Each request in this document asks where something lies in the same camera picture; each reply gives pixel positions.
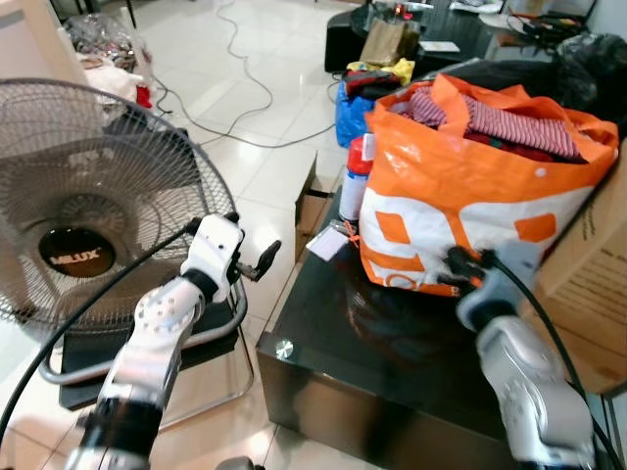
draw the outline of white tile floor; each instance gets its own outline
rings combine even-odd
[[[263,106],[268,96],[248,79],[241,61],[226,54],[233,28],[217,18],[214,0],[134,0],[140,31],[155,58],[155,74],[182,98],[189,114],[209,128],[224,131],[242,111]],[[353,8],[331,0],[234,0],[222,13],[239,23],[233,43],[249,56],[253,76],[274,94],[271,108],[240,119],[234,134],[273,145],[302,138],[334,121],[327,97],[333,81],[323,71],[327,20]],[[186,127],[192,140],[214,134],[191,125],[170,95],[164,108],[173,123]],[[256,259],[271,241],[283,248],[259,285],[247,284],[245,323],[251,353],[265,328],[271,328],[294,283],[294,192],[317,155],[315,187],[330,189],[346,160],[333,130],[284,149],[260,149],[230,139],[205,146],[237,200],[247,238],[243,258]],[[18,380],[36,343],[15,325],[0,323],[0,402]],[[217,396],[241,384],[241,356],[225,357],[185,371],[171,408]],[[38,376],[28,386],[12,431],[0,452],[0,468],[61,470],[76,445],[78,412],[57,405],[57,390]],[[222,459],[247,454],[268,470],[302,468],[370,469],[348,455],[277,429],[265,411],[259,376],[249,394],[191,422],[162,433],[153,451],[153,467],[209,470]]]

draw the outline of striped clothing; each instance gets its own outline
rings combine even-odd
[[[446,122],[446,114],[431,99],[431,88],[424,86],[415,91],[410,98],[407,115],[424,125],[437,127]],[[577,146],[563,122],[515,115],[491,108],[465,95],[463,99],[470,114],[467,131],[491,135],[565,159],[579,158]]]

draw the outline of fan logo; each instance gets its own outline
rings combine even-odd
[[[97,248],[95,250],[91,250],[89,252],[80,252],[75,253],[73,255],[63,255],[61,257],[50,257],[50,262],[53,264],[74,264],[75,262],[84,262],[90,259],[97,259],[100,257],[98,251],[102,250],[102,248]]]

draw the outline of black garbage bag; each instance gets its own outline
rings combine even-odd
[[[491,90],[521,84],[529,96],[548,96],[565,108],[614,122],[620,137],[627,137],[627,43],[615,34],[566,39],[550,64],[472,59],[416,81],[432,80],[440,72]]]
[[[615,34],[584,33],[557,46],[555,91],[565,108],[615,122],[627,132],[627,43]]]

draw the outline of orange bag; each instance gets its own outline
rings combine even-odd
[[[437,130],[397,114],[426,85],[447,116]],[[534,162],[464,139],[470,116],[462,94],[563,121],[588,164]],[[366,121],[376,150],[360,214],[365,271],[377,284],[444,296],[458,294],[437,283],[449,273],[442,256],[450,246],[519,239],[548,248],[618,155],[611,122],[530,98],[520,85],[496,92],[442,74],[380,99]]]

